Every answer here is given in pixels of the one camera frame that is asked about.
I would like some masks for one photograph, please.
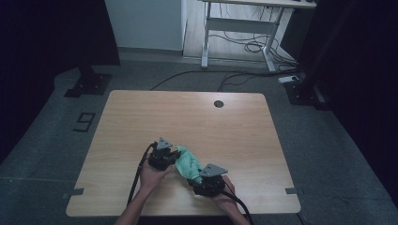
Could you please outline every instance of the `white wall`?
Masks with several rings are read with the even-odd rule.
[[[105,0],[117,47],[182,51],[186,0]]]

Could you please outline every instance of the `desk frame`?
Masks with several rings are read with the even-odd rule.
[[[211,0],[202,0],[203,2],[208,3],[207,7],[207,16],[206,16],[206,26],[205,26],[205,42],[203,44],[202,49],[202,68],[207,68],[208,66],[208,32],[210,30],[214,31],[228,31],[228,32],[239,32],[239,33],[253,33],[253,34],[262,34],[262,35],[270,35],[266,48],[263,48],[262,53],[264,58],[266,59],[268,69],[270,72],[275,72],[275,66],[272,61],[272,55],[270,55],[270,49],[275,38],[276,32],[278,31],[278,27],[281,21],[281,17],[283,15],[283,10],[286,7],[286,4],[275,4],[275,3],[263,3],[259,1],[211,1]],[[258,21],[248,21],[248,20],[236,20],[236,19],[224,19],[224,18],[211,18],[211,2],[219,2],[226,4],[250,4],[250,5],[263,5],[263,6],[272,6],[280,8],[278,16],[274,22],[258,22]],[[303,6],[295,6],[290,5],[291,8],[302,8]]]

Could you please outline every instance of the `green cloth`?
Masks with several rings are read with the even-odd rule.
[[[199,170],[203,170],[204,167],[200,164],[198,158],[184,146],[177,145],[176,148],[181,153],[181,156],[176,160],[176,168],[179,173],[197,184],[202,183]]]

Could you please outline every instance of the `table top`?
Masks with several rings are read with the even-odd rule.
[[[240,4],[240,5],[255,5],[255,6],[269,6],[278,8],[316,8],[316,3],[311,3],[301,0],[199,0],[210,3],[226,3],[226,4]]]
[[[223,107],[215,107],[216,100]],[[119,216],[144,151],[159,137],[186,146],[204,166],[227,169],[251,214],[300,210],[298,196],[285,191],[294,185],[263,95],[113,91],[75,186],[84,193],[71,196],[67,214]],[[195,195],[174,169],[150,196],[142,215],[211,216],[222,211],[212,200]]]

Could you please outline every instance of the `person's left hand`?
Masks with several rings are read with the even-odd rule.
[[[158,171],[149,166],[146,160],[140,173],[140,189],[146,190],[149,193],[152,192],[172,169],[173,165],[170,165],[165,171]]]

